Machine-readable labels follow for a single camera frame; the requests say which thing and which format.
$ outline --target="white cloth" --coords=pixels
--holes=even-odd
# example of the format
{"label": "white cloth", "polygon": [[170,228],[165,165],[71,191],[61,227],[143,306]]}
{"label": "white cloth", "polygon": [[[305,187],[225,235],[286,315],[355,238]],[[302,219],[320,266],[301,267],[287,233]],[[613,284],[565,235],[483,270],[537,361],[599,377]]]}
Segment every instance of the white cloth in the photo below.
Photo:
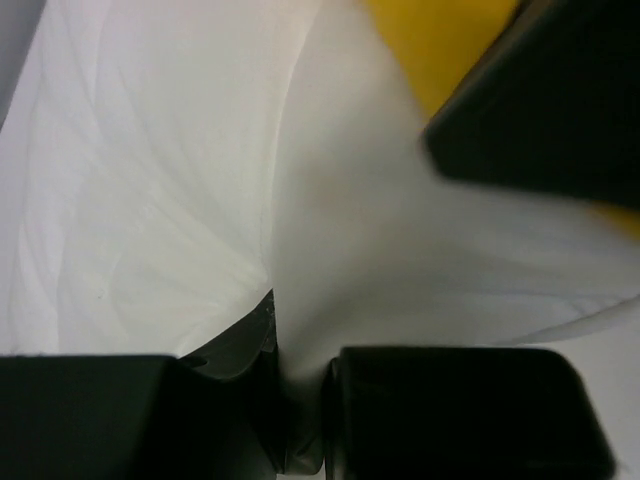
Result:
{"label": "white cloth", "polygon": [[355,0],[49,0],[0,135],[3,187],[26,178],[2,192],[0,347],[185,354],[273,287],[305,399],[345,344],[637,318],[635,242],[579,203],[441,181],[425,122]]}

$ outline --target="white fabric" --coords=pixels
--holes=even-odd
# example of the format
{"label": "white fabric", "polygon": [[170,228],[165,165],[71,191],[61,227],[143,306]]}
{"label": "white fabric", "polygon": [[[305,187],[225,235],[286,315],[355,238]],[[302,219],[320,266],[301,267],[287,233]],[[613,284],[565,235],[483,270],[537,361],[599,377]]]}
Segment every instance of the white fabric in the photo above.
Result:
{"label": "white fabric", "polygon": [[637,318],[636,243],[581,204],[442,182],[424,124],[354,0],[49,0],[0,135],[3,187],[26,168],[0,348],[185,354],[273,287],[306,398],[344,344]]}

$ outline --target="yellow surface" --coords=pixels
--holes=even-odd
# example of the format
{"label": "yellow surface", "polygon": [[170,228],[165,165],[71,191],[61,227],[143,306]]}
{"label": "yellow surface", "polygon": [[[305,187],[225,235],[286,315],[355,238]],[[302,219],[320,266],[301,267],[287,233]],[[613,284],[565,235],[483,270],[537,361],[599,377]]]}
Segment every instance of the yellow surface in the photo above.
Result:
{"label": "yellow surface", "polygon": [[365,0],[428,114],[508,23],[517,0]]}

